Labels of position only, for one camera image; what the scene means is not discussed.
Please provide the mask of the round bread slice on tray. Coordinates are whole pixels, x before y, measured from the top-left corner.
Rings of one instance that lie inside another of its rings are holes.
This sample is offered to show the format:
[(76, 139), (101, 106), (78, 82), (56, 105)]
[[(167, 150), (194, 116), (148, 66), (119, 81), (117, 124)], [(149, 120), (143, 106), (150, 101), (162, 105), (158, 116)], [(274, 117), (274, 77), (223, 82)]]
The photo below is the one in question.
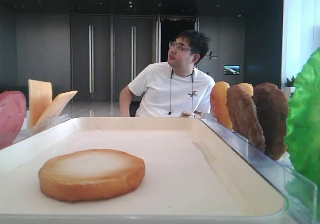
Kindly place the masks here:
[(145, 176), (143, 159), (112, 149), (54, 157), (38, 172), (40, 190), (66, 202), (114, 198), (134, 191)]

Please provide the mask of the clear acrylic rack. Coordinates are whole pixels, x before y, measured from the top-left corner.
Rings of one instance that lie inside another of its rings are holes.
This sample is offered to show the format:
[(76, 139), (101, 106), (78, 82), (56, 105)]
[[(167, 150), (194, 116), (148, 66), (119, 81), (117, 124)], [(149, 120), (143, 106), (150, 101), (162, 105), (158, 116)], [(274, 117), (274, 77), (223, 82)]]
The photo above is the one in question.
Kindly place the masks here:
[(320, 222), (320, 190), (314, 182), (294, 169), (289, 154), (286, 153), (280, 161), (274, 161), (249, 144), (246, 138), (222, 126), (212, 115), (207, 114), (202, 120), (288, 199), (288, 217), (284, 219), (284, 224)]
[(35, 134), (38, 134), (44, 130), (47, 130), (51, 127), (54, 127), (64, 121), (67, 121), (68, 119), (70, 119), (70, 117), (68, 116), (68, 114), (64, 114), (62, 116), (58, 116), (52, 119), (49, 119), (45, 122), (42, 122), (40, 124), (37, 124), (33, 127), (30, 128), (26, 128), (23, 130), (20, 130), (20, 132), (18, 133), (17, 137), (14, 139), (13, 144), (22, 141), (26, 138), (29, 138)]

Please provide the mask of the rear orange cheese slice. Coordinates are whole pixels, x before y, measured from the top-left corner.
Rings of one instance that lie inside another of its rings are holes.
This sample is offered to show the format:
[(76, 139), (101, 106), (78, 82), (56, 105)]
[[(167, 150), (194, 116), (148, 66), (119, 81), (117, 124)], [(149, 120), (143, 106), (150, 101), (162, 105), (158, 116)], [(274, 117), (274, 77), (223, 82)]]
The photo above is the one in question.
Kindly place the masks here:
[(52, 84), (46, 81), (28, 80), (29, 126), (33, 127), (51, 104)]

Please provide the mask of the brown meat patty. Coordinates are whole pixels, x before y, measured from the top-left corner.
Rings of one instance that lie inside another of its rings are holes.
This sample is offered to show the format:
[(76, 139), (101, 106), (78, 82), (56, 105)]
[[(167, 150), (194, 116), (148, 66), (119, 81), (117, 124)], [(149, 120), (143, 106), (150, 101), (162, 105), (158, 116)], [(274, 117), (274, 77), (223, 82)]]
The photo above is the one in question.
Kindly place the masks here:
[(264, 152), (265, 137), (252, 98), (239, 85), (228, 88), (226, 93), (226, 106), (233, 130), (246, 137), (252, 146)]
[(287, 151), (288, 99), (275, 84), (262, 83), (253, 88), (258, 121), (265, 138), (264, 153), (273, 160), (279, 160)]

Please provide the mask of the green lettuce leaf in rack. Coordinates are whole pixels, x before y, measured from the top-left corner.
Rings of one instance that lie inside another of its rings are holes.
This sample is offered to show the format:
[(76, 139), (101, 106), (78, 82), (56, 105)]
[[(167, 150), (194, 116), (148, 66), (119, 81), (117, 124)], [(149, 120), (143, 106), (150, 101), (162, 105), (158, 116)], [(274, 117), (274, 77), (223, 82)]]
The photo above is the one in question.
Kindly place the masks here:
[(294, 169), (320, 186), (320, 50), (297, 74), (289, 99), (285, 144)]

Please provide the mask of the man in white t-shirt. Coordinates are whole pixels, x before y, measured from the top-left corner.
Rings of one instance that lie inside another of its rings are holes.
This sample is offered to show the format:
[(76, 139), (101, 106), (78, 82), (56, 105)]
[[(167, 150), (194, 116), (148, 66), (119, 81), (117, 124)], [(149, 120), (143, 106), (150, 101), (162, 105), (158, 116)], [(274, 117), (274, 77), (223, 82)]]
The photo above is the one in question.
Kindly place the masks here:
[(210, 112), (212, 77), (196, 68), (206, 55), (208, 37), (182, 31), (169, 45), (167, 61), (148, 65), (119, 95), (121, 116), (130, 116), (134, 96), (142, 97), (137, 117), (200, 118)]

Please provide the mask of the front red tomato slice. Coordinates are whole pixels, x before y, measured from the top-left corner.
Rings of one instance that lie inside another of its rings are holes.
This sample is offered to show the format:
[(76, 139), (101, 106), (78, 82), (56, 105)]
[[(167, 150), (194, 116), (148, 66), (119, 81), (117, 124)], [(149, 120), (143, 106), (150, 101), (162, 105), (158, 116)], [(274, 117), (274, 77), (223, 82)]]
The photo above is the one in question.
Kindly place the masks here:
[(5, 91), (0, 94), (0, 149), (13, 144), (23, 125), (26, 112), (26, 98), (19, 91)]

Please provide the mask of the rear brown meat patty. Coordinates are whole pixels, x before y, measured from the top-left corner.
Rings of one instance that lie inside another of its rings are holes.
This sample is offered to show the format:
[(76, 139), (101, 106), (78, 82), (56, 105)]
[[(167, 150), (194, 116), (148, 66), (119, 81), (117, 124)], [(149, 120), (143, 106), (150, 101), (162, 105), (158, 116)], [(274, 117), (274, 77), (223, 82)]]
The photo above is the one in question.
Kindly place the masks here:
[(288, 99), (275, 84), (262, 83), (253, 88), (258, 121), (265, 138), (264, 153), (273, 160), (279, 160), (287, 151)]

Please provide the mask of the potted plants in planter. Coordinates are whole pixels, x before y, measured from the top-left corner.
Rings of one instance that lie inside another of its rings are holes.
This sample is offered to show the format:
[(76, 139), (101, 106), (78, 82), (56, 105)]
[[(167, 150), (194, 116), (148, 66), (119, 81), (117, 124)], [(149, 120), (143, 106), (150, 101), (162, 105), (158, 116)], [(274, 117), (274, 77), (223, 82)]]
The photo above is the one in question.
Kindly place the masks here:
[(284, 87), (293, 87), (295, 82), (295, 77), (292, 76), (292, 78), (286, 78), (286, 81), (284, 83)]

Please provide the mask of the front orange cheese slice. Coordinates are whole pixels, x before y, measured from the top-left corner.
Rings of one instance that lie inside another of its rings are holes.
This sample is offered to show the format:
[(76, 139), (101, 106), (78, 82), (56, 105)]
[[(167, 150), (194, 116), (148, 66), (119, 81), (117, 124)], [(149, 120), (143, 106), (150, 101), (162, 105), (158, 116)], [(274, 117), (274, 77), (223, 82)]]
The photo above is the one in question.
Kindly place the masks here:
[(52, 103), (41, 114), (36, 122), (36, 125), (45, 122), (49, 119), (58, 117), (68, 102), (77, 94), (77, 91), (69, 91), (59, 94)]

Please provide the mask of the clear acrylic right rack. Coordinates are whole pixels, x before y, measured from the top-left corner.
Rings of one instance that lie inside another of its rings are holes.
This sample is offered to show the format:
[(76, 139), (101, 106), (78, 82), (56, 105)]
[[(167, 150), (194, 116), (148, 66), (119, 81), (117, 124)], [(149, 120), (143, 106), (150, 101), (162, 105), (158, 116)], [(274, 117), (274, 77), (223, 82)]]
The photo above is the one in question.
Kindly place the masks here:
[(212, 115), (207, 114), (202, 120), (288, 199), (288, 217), (284, 219), (284, 224), (320, 222), (320, 190), (314, 182), (294, 169), (289, 154), (286, 153), (280, 161), (274, 161), (249, 144), (246, 138), (222, 126)]

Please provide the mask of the small wall screen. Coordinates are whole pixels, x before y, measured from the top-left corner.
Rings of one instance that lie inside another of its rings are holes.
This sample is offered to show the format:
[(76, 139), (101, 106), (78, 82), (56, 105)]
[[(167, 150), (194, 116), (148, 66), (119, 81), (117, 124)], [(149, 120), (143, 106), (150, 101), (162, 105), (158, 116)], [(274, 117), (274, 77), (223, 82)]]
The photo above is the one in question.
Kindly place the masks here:
[(224, 75), (240, 75), (239, 65), (224, 65), (223, 70)]

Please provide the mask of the white rectangular tray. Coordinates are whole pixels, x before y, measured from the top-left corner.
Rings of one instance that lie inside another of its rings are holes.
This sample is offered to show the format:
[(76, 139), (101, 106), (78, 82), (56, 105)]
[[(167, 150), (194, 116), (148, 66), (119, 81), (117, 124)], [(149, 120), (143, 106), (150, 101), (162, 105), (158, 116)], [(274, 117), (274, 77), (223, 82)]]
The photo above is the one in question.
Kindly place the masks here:
[[(103, 201), (44, 196), (41, 166), (87, 149), (142, 158), (142, 184)], [(279, 224), (288, 207), (277, 188), (199, 119), (73, 118), (0, 153), (3, 224)]]

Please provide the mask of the clear acrylic left rack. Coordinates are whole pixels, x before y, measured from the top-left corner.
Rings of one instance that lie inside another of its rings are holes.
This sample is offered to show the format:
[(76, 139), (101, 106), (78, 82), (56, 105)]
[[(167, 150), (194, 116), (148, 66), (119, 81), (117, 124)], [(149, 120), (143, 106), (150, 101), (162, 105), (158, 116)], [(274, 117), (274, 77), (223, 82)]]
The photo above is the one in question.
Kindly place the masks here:
[(64, 121), (67, 121), (68, 119), (70, 119), (70, 117), (68, 116), (68, 114), (64, 114), (62, 116), (58, 116), (52, 119), (49, 119), (45, 122), (42, 122), (40, 124), (37, 124), (33, 127), (30, 128), (26, 128), (23, 130), (20, 130), (20, 132), (18, 133), (17, 137), (14, 139), (13, 144), (22, 141), (26, 138), (29, 138), (35, 134), (38, 134), (44, 130), (47, 130), (51, 127), (54, 127)]

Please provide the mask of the orange cheese slice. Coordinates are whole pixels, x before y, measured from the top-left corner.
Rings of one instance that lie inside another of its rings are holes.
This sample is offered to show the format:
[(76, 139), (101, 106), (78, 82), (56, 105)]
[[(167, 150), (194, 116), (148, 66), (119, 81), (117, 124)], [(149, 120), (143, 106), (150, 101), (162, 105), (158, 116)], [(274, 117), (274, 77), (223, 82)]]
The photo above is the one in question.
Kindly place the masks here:
[(28, 80), (29, 126), (33, 127), (51, 104), (52, 84), (46, 81)]
[(52, 103), (41, 114), (36, 122), (36, 125), (45, 122), (49, 119), (58, 117), (68, 102), (77, 94), (77, 91), (69, 91), (59, 94)]

